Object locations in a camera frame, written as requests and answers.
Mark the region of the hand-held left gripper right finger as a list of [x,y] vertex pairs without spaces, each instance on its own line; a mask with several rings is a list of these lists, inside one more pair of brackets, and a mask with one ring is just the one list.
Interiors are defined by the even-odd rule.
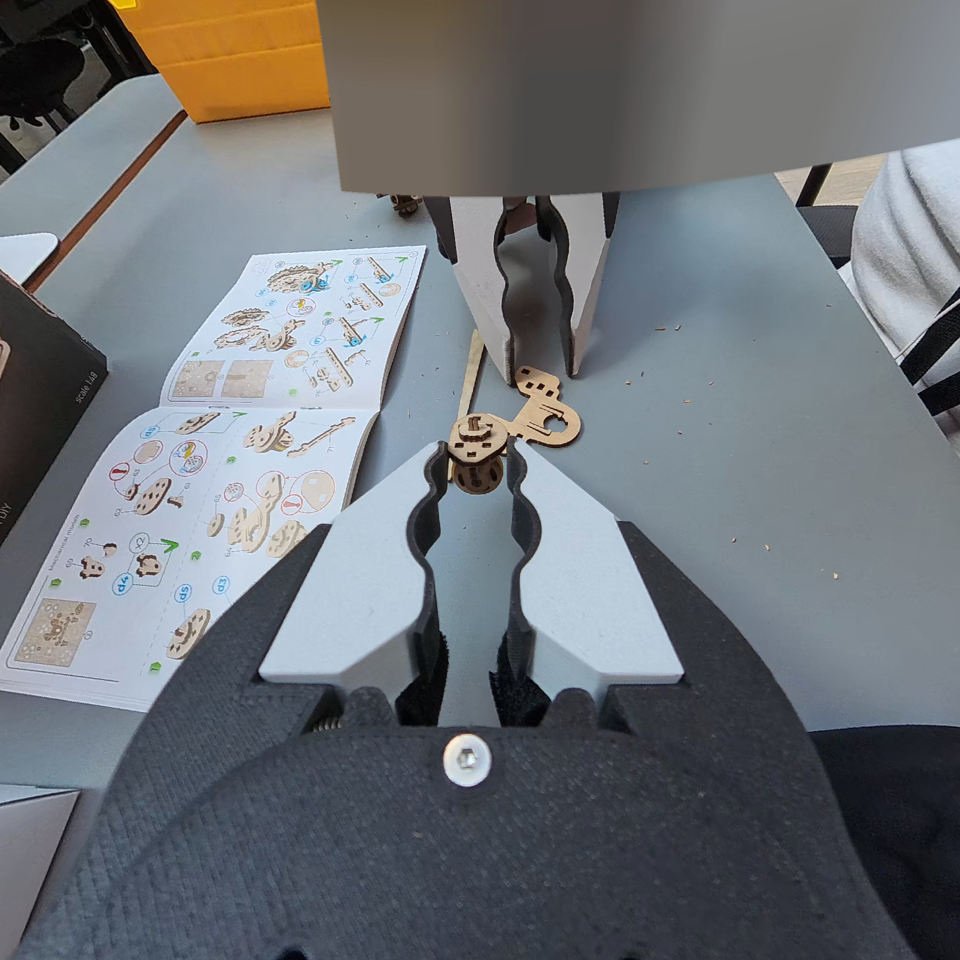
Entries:
[[510,442],[511,534],[523,550],[505,634],[513,676],[546,695],[672,685],[684,669],[616,517],[527,442]]

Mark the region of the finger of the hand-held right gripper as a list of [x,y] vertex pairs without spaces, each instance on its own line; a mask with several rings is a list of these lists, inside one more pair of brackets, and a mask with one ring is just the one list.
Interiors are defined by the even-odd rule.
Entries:
[[589,341],[620,194],[536,196],[536,225],[556,244],[551,259],[560,296],[560,339],[567,374],[579,373]]
[[454,274],[491,360],[502,376],[513,376],[513,333],[503,312],[507,279],[499,263],[498,235],[520,199],[450,197],[449,202]]

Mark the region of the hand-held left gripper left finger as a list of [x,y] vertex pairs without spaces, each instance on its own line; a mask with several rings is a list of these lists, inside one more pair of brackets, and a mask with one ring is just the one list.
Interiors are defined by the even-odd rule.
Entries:
[[440,535],[449,455],[428,444],[333,521],[259,675],[279,683],[407,688],[441,648],[426,552]]

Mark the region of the wooden model part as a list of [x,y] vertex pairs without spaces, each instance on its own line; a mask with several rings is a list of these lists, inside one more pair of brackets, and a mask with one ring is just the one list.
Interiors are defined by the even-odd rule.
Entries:
[[560,379],[532,366],[522,366],[515,384],[524,406],[507,423],[508,433],[527,442],[558,448],[573,442],[582,427],[579,414],[560,399]]

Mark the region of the wooden drum-shaped model assembly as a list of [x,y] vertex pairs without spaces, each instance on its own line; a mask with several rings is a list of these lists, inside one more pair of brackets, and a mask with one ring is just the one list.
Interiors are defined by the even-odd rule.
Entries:
[[497,488],[503,476],[500,454],[508,437],[506,422],[493,414],[465,414],[455,421],[447,447],[451,478],[458,489],[485,495]]

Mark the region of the black model kit box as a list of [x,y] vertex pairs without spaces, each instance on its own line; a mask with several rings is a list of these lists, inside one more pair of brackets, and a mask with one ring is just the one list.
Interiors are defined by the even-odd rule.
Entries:
[[1,274],[1,539],[108,376],[107,359]]

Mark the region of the thin wooden stick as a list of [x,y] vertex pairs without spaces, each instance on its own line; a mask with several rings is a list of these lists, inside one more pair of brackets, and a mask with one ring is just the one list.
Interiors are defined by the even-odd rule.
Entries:
[[458,408],[458,418],[470,413],[474,401],[474,393],[483,363],[485,343],[478,329],[474,328],[471,334],[469,350],[462,381],[461,398]]

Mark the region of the open instruction booklet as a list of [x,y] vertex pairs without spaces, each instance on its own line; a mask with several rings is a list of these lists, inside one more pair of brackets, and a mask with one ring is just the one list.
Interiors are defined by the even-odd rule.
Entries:
[[145,712],[212,624],[346,506],[425,246],[260,254],[84,483],[2,690]]

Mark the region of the yellow plastic crate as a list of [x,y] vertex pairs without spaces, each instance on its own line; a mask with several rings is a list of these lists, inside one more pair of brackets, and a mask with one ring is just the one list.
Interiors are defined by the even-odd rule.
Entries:
[[330,106],[314,1],[114,1],[195,122]]

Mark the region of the white striped garment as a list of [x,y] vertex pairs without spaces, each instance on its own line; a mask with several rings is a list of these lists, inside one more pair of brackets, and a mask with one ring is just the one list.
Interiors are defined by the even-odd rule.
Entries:
[[841,277],[905,362],[959,284],[959,140],[890,152],[863,198]]

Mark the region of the dark cloth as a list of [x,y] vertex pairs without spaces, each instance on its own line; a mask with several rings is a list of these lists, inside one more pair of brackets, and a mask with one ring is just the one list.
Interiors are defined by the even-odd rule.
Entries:
[[812,731],[847,831],[921,958],[959,957],[959,729]]

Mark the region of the grey box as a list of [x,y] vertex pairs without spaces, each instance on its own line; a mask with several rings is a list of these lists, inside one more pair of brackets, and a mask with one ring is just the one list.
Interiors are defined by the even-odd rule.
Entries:
[[1,785],[1,958],[17,950],[80,792]]

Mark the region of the white panel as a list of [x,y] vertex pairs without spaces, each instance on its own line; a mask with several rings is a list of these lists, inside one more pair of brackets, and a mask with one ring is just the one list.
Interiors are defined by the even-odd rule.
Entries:
[[49,232],[12,234],[0,238],[1,272],[20,286],[33,277],[53,257],[60,246]]

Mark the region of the black office chair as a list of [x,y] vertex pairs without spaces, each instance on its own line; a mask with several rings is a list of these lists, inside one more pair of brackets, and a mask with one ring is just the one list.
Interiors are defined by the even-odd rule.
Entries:
[[1,114],[9,117],[9,128],[17,131],[19,121],[41,126],[40,118],[59,132],[51,118],[58,112],[67,124],[77,118],[65,100],[66,90],[85,68],[85,57],[68,40],[45,38],[18,46],[1,56]]

